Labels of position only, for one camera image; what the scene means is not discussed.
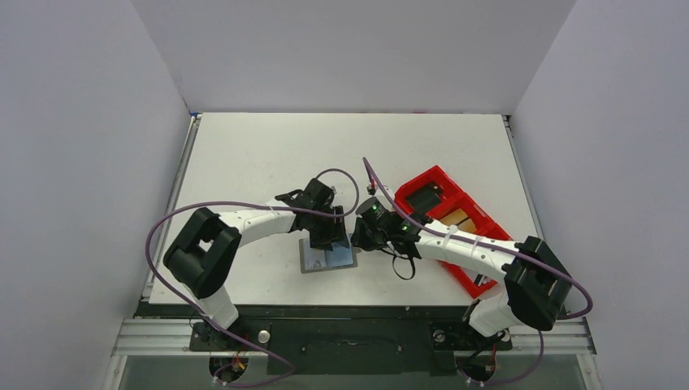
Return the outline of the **grey card holder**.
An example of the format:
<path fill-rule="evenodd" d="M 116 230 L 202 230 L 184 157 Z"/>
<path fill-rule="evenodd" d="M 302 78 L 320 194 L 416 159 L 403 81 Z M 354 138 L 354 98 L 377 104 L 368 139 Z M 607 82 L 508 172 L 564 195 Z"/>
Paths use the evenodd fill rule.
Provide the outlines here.
<path fill-rule="evenodd" d="M 304 254 L 307 251 L 324 251 L 326 253 L 326 263 L 327 266 L 320 270 L 305 271 L 304 269 Z M 358 260 L 356 254 L 352 248 L 347 248 L 339 244 L 334 244 L 332 250 L 324 249 L 314 249 L 310 246 L 309 239 L 299 240 L 299 251 L 300 251 L 300 268 L 302 274 L 309 274 L 315 272 L 323 271 L 338 271 L 342 269 L 355 268 L 358 266 Z"/>

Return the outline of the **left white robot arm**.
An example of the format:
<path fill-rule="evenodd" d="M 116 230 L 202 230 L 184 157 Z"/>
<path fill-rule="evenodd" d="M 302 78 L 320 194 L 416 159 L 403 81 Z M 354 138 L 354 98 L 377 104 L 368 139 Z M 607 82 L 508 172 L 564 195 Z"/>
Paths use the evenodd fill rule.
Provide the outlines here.
<path fill-rule="evenodd" d="M 238 309 L 225 282 L 238 249 L 276 234 L 305 230 L 311 248 L 332 251 L 349 247 L 344 209 L 333 203 L 335 192 L 312 179 L 304 189 L 275 196 L 265 206 L 217 214 L 195 210 L 163 256 L 164 266 L 214 322 L 210 338 L 221 349 L 233 349 L 242 338 Z"/>

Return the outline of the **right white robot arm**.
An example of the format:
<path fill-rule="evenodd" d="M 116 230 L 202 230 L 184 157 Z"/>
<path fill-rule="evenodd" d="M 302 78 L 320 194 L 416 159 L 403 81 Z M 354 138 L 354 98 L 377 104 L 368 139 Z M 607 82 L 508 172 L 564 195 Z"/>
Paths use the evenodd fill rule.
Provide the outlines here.
<path fill-rule="evenodd" d="M 503 285 L 501 294 L 472 303 L 459 323 L 459 338 L 470 347 L 516 325 L 552 330 L 573 286 L 552 250 L 537 237 L 517 242 L 477 236 L 389 210 L 376 197 L 365 200 L 356 215 L 351 242 L 359 249 L 391 249 L 412 260 L 438 260 Z"/>

